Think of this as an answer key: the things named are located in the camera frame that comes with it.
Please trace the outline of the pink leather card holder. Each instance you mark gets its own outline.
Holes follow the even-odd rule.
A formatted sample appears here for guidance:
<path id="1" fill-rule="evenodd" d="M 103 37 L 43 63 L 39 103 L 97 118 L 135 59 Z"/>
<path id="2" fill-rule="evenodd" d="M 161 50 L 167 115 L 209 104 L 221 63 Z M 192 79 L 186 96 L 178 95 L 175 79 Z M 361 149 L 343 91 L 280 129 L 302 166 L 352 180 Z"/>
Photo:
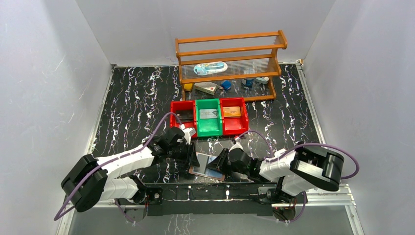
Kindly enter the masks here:
<path id="1" fill-rule="evenodd" d="M 207 164 L 212 162 L 217 156 L 208 155 L 200 152 L 196 152 L 196 156 L 200 166 L 191 166 L 188 171 L 189 174 L 210 178 L 218 181 L 224 181 L 225 175 L 223 173 L 207 168 Z"/>

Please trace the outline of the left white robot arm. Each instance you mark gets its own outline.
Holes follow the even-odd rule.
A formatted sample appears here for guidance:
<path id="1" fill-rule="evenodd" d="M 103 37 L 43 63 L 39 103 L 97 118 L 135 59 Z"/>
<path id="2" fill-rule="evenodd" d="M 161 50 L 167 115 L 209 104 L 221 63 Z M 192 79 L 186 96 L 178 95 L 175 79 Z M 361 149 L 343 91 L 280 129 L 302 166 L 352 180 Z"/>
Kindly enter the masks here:
<path id="1" fill-rule="evenodd" d="M 119 154 L 80 158 L 61 182 L 61 188 L 78 212 L 91 209 L 99 201 L 126 199 L 135 204 L 160 204 L 162 189 L 148 187 L 135 175 L 126 174 L 176 159 L 190 166 L 198 164 L 191 137 L 192 127 L 172 127 L 164 135 L 150 140 L 147 146 Z"/>

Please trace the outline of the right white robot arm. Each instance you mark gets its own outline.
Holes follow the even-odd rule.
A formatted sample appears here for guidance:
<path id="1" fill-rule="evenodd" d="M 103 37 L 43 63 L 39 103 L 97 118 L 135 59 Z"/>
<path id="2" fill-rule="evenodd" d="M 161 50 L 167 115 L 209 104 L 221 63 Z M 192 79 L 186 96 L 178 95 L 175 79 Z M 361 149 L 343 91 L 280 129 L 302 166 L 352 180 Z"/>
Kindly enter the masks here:
<path id="1" fill-rule="evenodd" d="M 235 142 L 208 162 L 207 168 L 224 175 L 243 174 L 255 183 L 276 182 L 276 198 L 287 203 L 311 188 L 337 191 L 344 160 L 341 154 L 317 143 L 298 144 L 291 150 L 275 152 L 271 158 L 259 159 L 250 157 L 242 145 Z"/>

